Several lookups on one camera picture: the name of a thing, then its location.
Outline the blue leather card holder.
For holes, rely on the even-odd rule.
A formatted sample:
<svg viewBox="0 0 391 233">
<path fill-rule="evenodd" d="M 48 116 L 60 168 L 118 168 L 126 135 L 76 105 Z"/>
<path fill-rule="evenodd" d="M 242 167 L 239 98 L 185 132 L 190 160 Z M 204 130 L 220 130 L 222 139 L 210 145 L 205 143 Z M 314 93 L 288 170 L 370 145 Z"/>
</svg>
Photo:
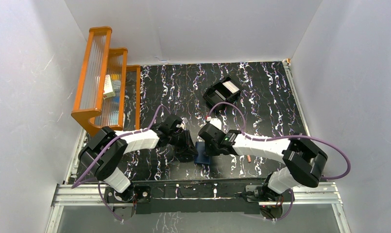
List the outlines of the blue leather card holder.
<svg viewBox="0 0 391 233">
<path fill-rule="evenodd" d="M 194 156 L 194 164 L 197 165 L 210 165 L 211 158 L 206 154 L 205 142 L 197 141 L 195 143 L 197 154 Z"/>
</svg>

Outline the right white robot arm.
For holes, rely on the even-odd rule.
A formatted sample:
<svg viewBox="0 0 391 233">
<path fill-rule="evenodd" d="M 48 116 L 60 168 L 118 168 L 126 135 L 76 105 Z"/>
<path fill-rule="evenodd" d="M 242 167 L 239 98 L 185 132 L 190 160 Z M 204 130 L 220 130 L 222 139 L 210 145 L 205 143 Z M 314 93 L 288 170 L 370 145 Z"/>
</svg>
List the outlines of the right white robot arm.
<svg viewBox="0 0 391 233">
<path fill-rule="evenodd" d="M 317 187 L 328 159 L 325 152 L 303 135 L 254 138 L 239 130 L 225 133 L 211 123 L 203 126 L 198 135 L 205 142 L 207 155 L 253 155 L 284 164 L 262 186 L 261 193 L 269 201 L 277 200 L 283 192 L 298 185 Z"/>
</svg>

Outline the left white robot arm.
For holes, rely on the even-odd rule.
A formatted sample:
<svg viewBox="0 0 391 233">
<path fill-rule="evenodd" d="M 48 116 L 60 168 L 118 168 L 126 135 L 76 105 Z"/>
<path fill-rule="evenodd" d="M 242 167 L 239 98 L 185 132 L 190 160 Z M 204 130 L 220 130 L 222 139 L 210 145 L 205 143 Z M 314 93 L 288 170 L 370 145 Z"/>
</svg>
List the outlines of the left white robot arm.
<svg viewBox="0 0 391 233">
<path fill-rule="evenodd" d="M 169 115 L 164 121 L 137 131 L 120 132 L 103 127 L 82 148 L 78 158 L 87 173 L 113 188 L 122 202 L 129 202 L 135 194 L 134 185 L 118 168 L 121 158 L 129 152 L 167 145 L 184 158 L 198 154 L 184 121 Z"/>
</svg>

